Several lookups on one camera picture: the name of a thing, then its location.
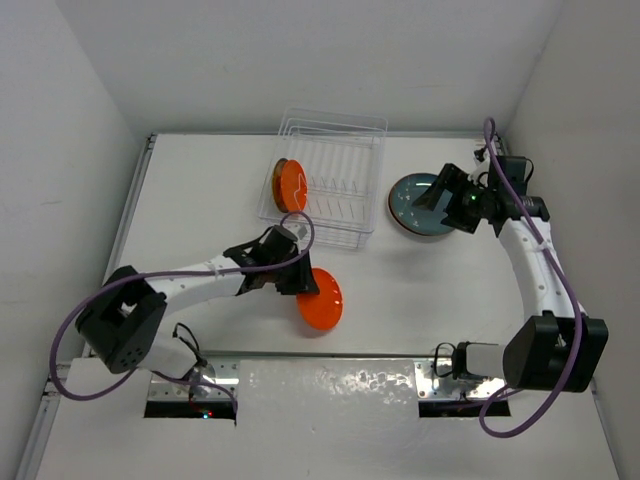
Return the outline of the orange plate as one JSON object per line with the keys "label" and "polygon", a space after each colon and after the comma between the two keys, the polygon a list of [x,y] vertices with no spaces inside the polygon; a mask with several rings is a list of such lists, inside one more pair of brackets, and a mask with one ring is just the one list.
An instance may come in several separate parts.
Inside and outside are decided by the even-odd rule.
{"label": "orange plate", "polygon": [[286,212],[303,211],[307,203],[307,178],[301,164],[287,160],[281,171],[280,193]]}
{"label": "orange plate", "polygon": [[305,323],[318,331],[329,331],[339,323],[344,307],[341,288],[326,270],[314,267],[313,279],[319,289],[317,294],[296,295],[298,311]]}

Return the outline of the yellow brown plate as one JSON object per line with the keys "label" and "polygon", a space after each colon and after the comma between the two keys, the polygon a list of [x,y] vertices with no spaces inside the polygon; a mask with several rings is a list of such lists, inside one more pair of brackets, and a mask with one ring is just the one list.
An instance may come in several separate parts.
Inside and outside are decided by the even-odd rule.
{"label": "yellow brown plate", "polygon": [[282,190],[281,190],[282,171],[287,162],[288,162],[287,158],[280,158],[276,162],[272,172],[272,176],[271,176],[271,191],[272,191],[274,203],[277,209],[282,213],[289,212],[289,209],[287,208],[283,200]]}

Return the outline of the red teal floral plate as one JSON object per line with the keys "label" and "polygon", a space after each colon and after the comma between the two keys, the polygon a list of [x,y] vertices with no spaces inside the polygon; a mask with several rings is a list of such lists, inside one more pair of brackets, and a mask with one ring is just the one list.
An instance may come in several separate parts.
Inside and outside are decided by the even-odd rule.
{"label": "red teal floral plate", "polygon": [[407,240],[413,241],[413,242],[419,242],[419,243],[433,243],[433,242],[437,242],[443,239],[446,239],[448,237],[451,236],[451,234],[453,233],[452,230],[447,231],[447,232],[440,232],[440,233],[436,233],[434,235],[428,234],[428,235],[422,235],[419,233],[415,233],[414,231],[407,229],[403,224],[398,222],[398,219],[394,216],[394,212],[391,209],[391,203],[389,199],[386,199],[386,204],[385,204],[385,214],[386,217],[388,219],[388,221],[390,222],[390,224],[393,226],[394,230],[402,235],[404,238],[406,238]]}

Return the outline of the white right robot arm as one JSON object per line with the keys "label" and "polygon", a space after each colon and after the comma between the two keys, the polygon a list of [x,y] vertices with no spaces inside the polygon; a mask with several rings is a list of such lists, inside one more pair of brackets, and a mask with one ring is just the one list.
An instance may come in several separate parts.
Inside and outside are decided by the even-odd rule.
{"label": "white right robot arm", "polygon": [[573,305],[544,255],[554,249],[544,200],[526,193],[527,158],[485,160],[468,174],[447,163],[416,200],[420,210],[440,210],[442,224],[473,233],[486,220],[507,252],[524,310],[524,324],[507,345],[461,342],[453,375],[499,377],[513,389],[551,391],[567,362],[573,368],[565,392],[582,392],[591,381],[608,340],[601,319]]}

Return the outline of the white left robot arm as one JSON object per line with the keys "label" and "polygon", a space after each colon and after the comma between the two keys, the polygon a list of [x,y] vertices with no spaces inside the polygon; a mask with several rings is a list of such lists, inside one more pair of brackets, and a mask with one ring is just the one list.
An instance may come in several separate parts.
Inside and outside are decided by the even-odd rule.
{"label": "white left robot arm", "polygon": [[120,267],[82,309],[76,330],[113,374],[145,369],[182,379],[203,357],[197,347],[160,332],[162,321],[268,283],[282,295],[319,294],[309,253],[300,246],[313,238],[313,230],[302,225],[275,225],[255,240],[182,269],[144,276]]}

